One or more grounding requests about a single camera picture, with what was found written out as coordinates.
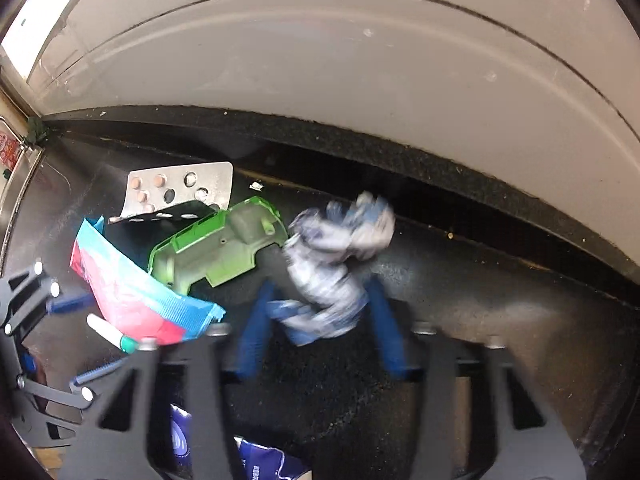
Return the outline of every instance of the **circular logo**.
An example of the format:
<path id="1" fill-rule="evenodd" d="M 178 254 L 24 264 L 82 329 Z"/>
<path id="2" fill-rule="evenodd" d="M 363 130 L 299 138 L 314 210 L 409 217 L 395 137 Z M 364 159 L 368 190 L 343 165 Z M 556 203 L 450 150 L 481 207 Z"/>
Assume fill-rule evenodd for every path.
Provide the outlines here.
<path id="1" fill-rule="evenodd" d="M 187 439 L 180 426 L 174 420 L 171 421 L 171 441 L 174 445 L 174 453 L 177 456 L 185 456 L 189 452 Z"/>

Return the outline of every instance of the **crumpled blue and white plastic bag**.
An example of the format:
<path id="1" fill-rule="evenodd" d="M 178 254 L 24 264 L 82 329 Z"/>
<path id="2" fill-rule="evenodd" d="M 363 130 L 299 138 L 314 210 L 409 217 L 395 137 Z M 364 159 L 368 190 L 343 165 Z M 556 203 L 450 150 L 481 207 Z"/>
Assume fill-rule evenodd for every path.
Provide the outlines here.
<path id="1" fill-rule="evenodd" d="M 322 310 L 295 300 L 270 301 L 267 313 L 281 322 L 291 341 L 302 346 L 353 329 L 368 302 L 362 284 L 343 264 L 349 256 L 366 260 L 388 247 L 395 217 L 389 204 L 364 192 L 348 211 L 329 202 L 326 216 L 306 209 L 289 225 L 282 248 L 287 270 L 300 293 Z"/>

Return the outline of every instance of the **curved black line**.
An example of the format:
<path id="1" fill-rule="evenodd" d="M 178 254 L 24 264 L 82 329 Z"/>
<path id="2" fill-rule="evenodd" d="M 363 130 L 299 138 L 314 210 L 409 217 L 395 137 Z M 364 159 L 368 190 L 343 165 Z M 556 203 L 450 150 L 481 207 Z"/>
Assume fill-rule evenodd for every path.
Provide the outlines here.
<path id="1" fill-rule="evenodd" d="M 179 7 L 175 7 L 174 9 L 171 10 L 166 10 L 165 12 L 161 12 L 160 14 L 156 14 L 154 17 L 152 18 L 148 18 L 146 20 L 143 20 L 142 22 L 139 22 L 135 25 L 132 25 L 129 28 L 126 28 L 125 30 L 119 32 L 118 34 L 115 34 L 114 36 L 111 36 L 108 40 L 104 40 L 102 43 L 94 46 L 91 50 L 87 51 L 82 57 L 87 56 L 88 54 L 91 54 L 92 52 L 94 52 L 95 50 L 97 50 L 98 48 L 100 48 L 101 46 L 103 46 L 104 44 L 106 44 L 108 41 L 114 40 L 115 38 L 122 36 L 124 34 L 126 34 L 127 32 L 132 31 L 135 28 L 138 28 L 142 25 L 145 25 L 145 23 L 149 23 L 153 20 L 156 20 L 158 18 L 162 18 L 163 16 L 166 16 L 168 14 L 171 14 L 172 12 L 177 12 L 178 10 L 183 10 L 183 9 L 187 9 L 188 7 L 193 7 L 205 2 L 210 2 L 213 0 L 197 0 L 195 2 L 191 2 L 188 4 L 184 4 L 183 6 L 179 6 Z M 549 50 L 546 46 L 544 46 L 543 44 L 539 43 L 538 41 L 534 40 L 533 38 L 530 38 L 529 36 L 527 36 L 526 34 L 523 34 L 522 32 L 516 30 L 515 28 L 511 27 L 510 25 L 507 25 L 505 23 L 499 22 L 497 20 L 494 20 L 493 18 L 490 18 L 489 16 L 482 14 L 480 12 L 477 12 L 476 10 L 471 10 L 471 9 L 467 9 L 466 7 L 460 6 L 458 4 L 454 4 L 452 2 L 448 2 L 447 0 L 425 0 L 427 2 L 432 2 L 435 4 L 440 4 L 442 6 L 445 7 L 449 7 L 451 9 L 455 9 L 455 10 L 459 10 L 461 12 L 464 12 L 465 14 L 469 14 L 470 16 L 473 16 L 475 18 L 478 18 L 479 20 L 483 20 L 487 23 L 490 23 L 492 25 L 495 25 L 496 27 L 500 27 L 503 28 L 504 30 L 510 32 L 511 34 L 513 34 L 514 36 L 517 36 L 518 38 L 520 38 L 521 40 L 527 41 L 527 43 L 532 44 L 533 46 L 535 46 L 536 48 L 540 49 L 542 52 L 544 52 L 545 54 L 547 54 L 548 56 L 551 56 L 554 60 L 556 60 L 558 63 L 562 64 L 564 67 L 566 67 L 568 70 L 570 70 L 571 72 L 573 72 L 578 78 L 581 79 L 581 81 L 583 81 L 585 84 L 587 84 L 594 92 L 596 92 L 596 94 L 598 94 L 611 108 L 613 108 L 616 113 L 618 114 L 618 116 L 620 117 L 620 119 L 622 119 L 624 121 L 624 123 L 626 124 L 626 126 L 628 126 L 628 128 L 632 131 L 632 133 L 634 134 L 634 136 L 636 137 L 636 139 L 638 141 L 640 141 L 640 134 L 638 134 L 638 132 L 636 132 L 636 130 L 633 128 L 633 126 L 629 123 L 629 121 L 626 119 L 626 117 L 622 114 L 622 112 L 620 110 L 618 110 L 618 108 L 616 107 L 616 105 L 613 104 L 613 102 L 606 97 L 606 95 L 603 94 L 603 92 L 601 92 L 596 85 L 594 85 L 591 81 L 589 81 L 589 79 L 586 78 L 586 76 L 584 76 L 578 69 L 574 68 L 572 65 L 570 65 L 567 61 L 565 61 L 563 58 L 561 58 L 560 56 L 558 56 L 558 54 L 553 53 L 551 50 Z M 78 61 L 80 61 L 80 59 L 76 60 L 75 62 L 73 62 L 69 67 L 65 68 L 59 76 L 57 76 L 56 78 L 52 79 L 51 83 L 47 84 L 47 87 L 49 87 L 49 85 L 51 85 L 53 82 L 55 82 L 63 73 L 65 73 L 67 70 L 69 70 L 73 65 L 75 65 Z"/>

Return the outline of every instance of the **purple packet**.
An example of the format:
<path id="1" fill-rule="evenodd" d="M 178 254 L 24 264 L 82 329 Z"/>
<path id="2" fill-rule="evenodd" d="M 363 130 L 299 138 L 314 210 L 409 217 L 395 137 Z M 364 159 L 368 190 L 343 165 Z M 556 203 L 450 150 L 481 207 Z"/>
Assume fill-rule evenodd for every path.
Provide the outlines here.
<path id="1" fill-rule="evenodd" d="M 191 414 L 171 405 L 171 438 L 178 465 L 190 466 L 189 426 Z M 311 470 L 299 459 L 274 447 L 253 444 L 235 437 L 247 480 L 311 480 Z"/>

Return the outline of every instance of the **green plastic part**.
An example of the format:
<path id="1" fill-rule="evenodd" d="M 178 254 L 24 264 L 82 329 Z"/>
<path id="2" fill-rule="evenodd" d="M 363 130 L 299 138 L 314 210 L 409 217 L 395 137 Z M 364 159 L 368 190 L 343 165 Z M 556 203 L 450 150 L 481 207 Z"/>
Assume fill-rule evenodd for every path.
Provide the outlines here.
<path id="1" fill-rule="evenodd" d="M 271 244 L 282 247 L 287 237 L 279 211 L 252 196 L 156 245 L 148 272 L 174 292 L 188 294 L 202 278 L 218 286 L 253 269 L 257 251 Z"/>

